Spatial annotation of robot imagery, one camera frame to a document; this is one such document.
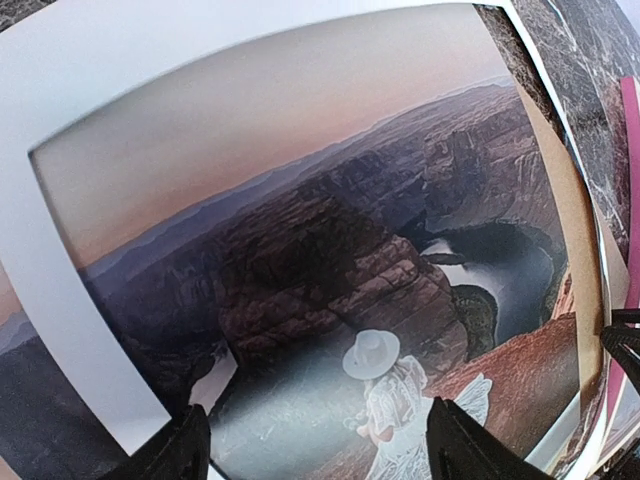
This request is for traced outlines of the dark painting photo print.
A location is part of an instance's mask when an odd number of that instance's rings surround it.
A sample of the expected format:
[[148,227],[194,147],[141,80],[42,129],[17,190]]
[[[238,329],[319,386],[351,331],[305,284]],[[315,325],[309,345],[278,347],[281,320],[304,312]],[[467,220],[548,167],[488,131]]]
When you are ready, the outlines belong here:
[[427,479],[454,400],[579,418],[558,198],[469,3],[274,25],[70,1],[1,39],[1,453],[114,470],[203,406],[225,479]]

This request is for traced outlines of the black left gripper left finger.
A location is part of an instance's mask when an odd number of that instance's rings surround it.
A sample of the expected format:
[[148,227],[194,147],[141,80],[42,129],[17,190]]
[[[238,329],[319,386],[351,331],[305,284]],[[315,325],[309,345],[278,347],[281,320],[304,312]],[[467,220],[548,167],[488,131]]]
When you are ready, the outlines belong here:
[[190,405],[100,480],[205,480],[209,449],[206,412],[201,405]]

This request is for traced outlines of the white photo mat board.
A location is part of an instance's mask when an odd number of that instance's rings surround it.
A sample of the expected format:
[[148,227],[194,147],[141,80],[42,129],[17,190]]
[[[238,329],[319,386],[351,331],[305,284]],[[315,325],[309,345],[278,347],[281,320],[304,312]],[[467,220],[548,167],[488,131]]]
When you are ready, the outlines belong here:
[[565,238],[486,12],[347,3],[30,144],[82,293],[224,477],[427,479],[437,397],[543,471],[578,456]]

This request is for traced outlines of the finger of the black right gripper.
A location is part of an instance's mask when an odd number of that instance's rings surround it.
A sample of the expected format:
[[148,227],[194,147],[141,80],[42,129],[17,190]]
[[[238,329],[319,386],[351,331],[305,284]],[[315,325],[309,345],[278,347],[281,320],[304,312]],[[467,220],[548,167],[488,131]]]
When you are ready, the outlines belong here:
[[639,310],[613,310],[611,324],[602,330],[600,340],[605,350],[622,367],[629,380],[632,383],[639,383]]

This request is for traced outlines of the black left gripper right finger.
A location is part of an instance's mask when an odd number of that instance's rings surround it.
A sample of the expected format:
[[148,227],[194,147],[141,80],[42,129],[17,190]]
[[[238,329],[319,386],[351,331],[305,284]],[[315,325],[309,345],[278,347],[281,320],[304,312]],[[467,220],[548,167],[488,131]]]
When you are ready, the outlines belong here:
[[439,480],[548,480],[484,429],[454,401],[434,399],[426,441],[431,475]]

